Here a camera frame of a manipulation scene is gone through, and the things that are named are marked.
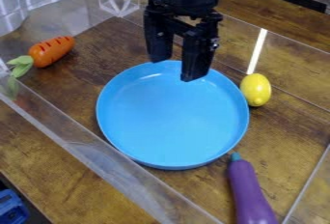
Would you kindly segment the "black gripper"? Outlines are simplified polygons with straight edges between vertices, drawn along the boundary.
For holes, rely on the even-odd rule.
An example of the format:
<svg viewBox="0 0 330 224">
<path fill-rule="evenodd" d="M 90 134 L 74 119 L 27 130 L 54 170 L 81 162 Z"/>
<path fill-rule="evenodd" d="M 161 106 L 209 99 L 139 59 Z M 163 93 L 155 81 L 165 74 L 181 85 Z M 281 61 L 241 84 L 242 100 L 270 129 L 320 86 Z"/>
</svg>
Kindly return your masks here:
<svg viewBox="0 0 330 224">
<path fill-rule="evenodd" d="M 153 63 L 173 53 L 174 35 L 184 36 L 181 80 L 194 81 L 209 73 L 218 44 L 214 8 L 220 0 L 149 0 L 143 15 L 147 53 Z"/>
</svg>

